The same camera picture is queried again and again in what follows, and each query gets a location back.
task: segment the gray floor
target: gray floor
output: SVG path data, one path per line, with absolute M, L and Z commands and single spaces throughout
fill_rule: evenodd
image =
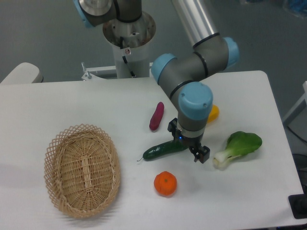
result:
M 240 5 L 239 0 L 206 2 L 220 33 L 240 47 L 240 62 L 227 71 L 266 72 L 284 116 L 307 81 L 307 18 L 285 12 L 281 0 L 250 5 Z M 192 52 L 169 0 L 143 0 L 143 10 L 157 25 L 150 61 L 163 53 L 180 58 Z M 71 0 L 1 0 L 0 18 L 0 82 L 22 62 L 38 66 L 46 82 L 80 80 L 81 62 L 87 67 L 114 65 L 102 27 L 84 28 Z M 291 124 L 305 139 L 306 120 L 305 109 Z M 293 153 L 307 153 L 306 145 L 289 132 L 287 136 Z

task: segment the green cucumber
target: green cucumber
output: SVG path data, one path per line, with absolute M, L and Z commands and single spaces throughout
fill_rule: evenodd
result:
M 183 145 L 179 141 L 168 141 L 164 142 L 160 145 L 156 145 L 148 149 L 144 154 L 143 154 L 143 159 L 145 161 L 151 161 L 154 160 L 158 157 L 167 155 L 169 153 L 174 153 L 174 152 L 180 152 L 183 150 L 186 150 L 188 146 Z

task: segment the wicker basket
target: wicker basket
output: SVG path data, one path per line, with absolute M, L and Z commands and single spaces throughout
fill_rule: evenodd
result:
M 95 215 L 118 193 L 120 169 L 111 138 L 96 126 L 60 132 L 45 158 L 45 181 L 56 208 L 75 218 Z

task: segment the white table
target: white table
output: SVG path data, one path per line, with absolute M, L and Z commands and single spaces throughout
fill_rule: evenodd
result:
M 167 124 L 177 112 L 154 79 L 56 82 L 0 86 L 0 229 L 252 229 L 304 224 L 294 219 L 288 196 L 301 194 L 292 155 L 265 73 L 216 74 L 203 81 L 214 94 L 219 118 L 208 124 L 204 164 L 188 150 L 136 162 L 149 147 L 170 140 Z M 148 128 L 159 101 L 165 115 Z M 104 213 L 75 220 L 53 207 L 45 188 L 46 148 L 69 126 L 93 124 L 114 141 L 121 186 Z M 254 132 L 262 147 L 226 170 L 212 156 L 236 131 Z M 159 196 L 153 182 L 169 171 L 178 187 Z

